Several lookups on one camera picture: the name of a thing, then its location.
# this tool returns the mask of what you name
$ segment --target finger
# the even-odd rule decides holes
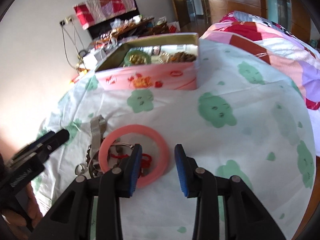
[[[18,227],[25,227],[27,225],[26,220],[18,215],[16,212],[12,210],[5,209],[2,211],[2,215],[5,217],[8,223],[18,226]]]
[[[11,232],[15,235],[15,237],[19,240],[28,240],[28,236],[17,226],[7,224],[10,228]]]
[[[31,219],[35,219],[39,211],[38,203],[35,199],[29,199],[27,213]]]
[[[32,186],[31,186],[31,183],[29,183],[29,184],[26,186],[26,191],[27,191],[28,198],[30,198],[30,199],[36,199],[35,194],[33,193],[33,188],[32,188]]]
[[[42,213],[40,211],[38,211],[36,218],[33,219],[33,221],[32,221],[32,227],[36,228],[37,224],[40,222],[41,219],[42,219]]]

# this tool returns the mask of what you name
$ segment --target white bed sheet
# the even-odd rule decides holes
[[[191,239],[196,200],[180,191],[173,159],[177,143],[215,175],[241,176],[292,238],[315,178],[316,151],[304,101],[291,79],[241,49],[200,40],[200,50],[197,90],[150,89],[142,95],[147,106],[140,107],[127,103],[135,97],[131,90],[104,91],[91,72],[61,99],[40,134],[66,128],[72,139],[33,181],[42,212],[75,178],[75,166],[91,143],[90,120],[102,114],[106,135],[132,123],[147,125],[164,137],[171,152],[164,176],[131,199],[121,199],[124,239]],[[221,112],[212,112],[215,107]]]

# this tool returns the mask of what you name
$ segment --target bed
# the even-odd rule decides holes
[[[105,135],[128,124],[146,125],[164,137],[171,152],[164,176],[121,199],[125,239],[191,239],[196,202],[180,192],[172,157],[177,143],[215,175],[239,175],[287,239],[293,237],[320,153],[313,138],[319,133],[314,109],[320,101],[320,55],[284,30],[239,21],[234,13],[226,17],[231,20],[212,25],[200,40],[197,90],[147,89],[148,107],[134,109],[128,104],[135,96],[131,90],[105,91],[91,71],[68,91],[39,130],[38,136],[61,128],[71,134],[32,182],[43,213],[75,179],[75,166],[91,144],[90,120],[102,115]],[[222,110],[212,118],[217,108]],[[126,140],[140,142],[156,159],[152,143],[134,135]],[[222,212],[220,218],[223,239]]]

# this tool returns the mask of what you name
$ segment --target pink rubber ring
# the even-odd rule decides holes
[[[100,168],[103,171],[103,173],[106,173],[110,168],[108,167],[108,150],[111,146],[111,144],[119,137],[128,134],[128,133],[139,133],[145,136],[150,137],[153,139],[160,152],[160,157],[158,159],[157,166],[153,169],[152,172],[150,172],[145,177],[140,177],[137,182],[137,187],[142,188],[146,185],[151,184],[155,180],[157,180],[160,176],[163,175],[165,169],[168,166],[169,163],[169,148],[167,146],[167,143],[162,138],[162,136],[155,130],[151,129],[150,127],[139,125],[139,124],[131,124],[127,126],[123,126],[117,130],[114,130],[111,132],[102,142],[100,150],[99,150],[99,164]]]

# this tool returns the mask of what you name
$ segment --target black clamp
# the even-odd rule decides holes
[[[119,198],[135,191],[142,159],[136,144],[131,156],[101,177],[78,176],[34,229],[29,240],[90,239],[93,198],[98,196],[96,240],[123,240]]]
[[[176,145],[175,161],[187,198],[197,197],[192,240],[219,240],[218,195],[223,196],[226,240],[286,240],[266,208],[239,176],[216,177]]]
[[[24,189],[31,180],[44,171],[43,164],[49,159],[50,154],[68,140],[67,130],[60,130],[57,133],[51,131],[16,153],[4,167],[0,178],[0,211],[10,209],[21,215],[26,220],[30,232],[33,231],[32,221],[26,212],[26,207],[21,204],[27,198],[24,197]],[[2,228],[4,223],[2,217],[0,223]]]

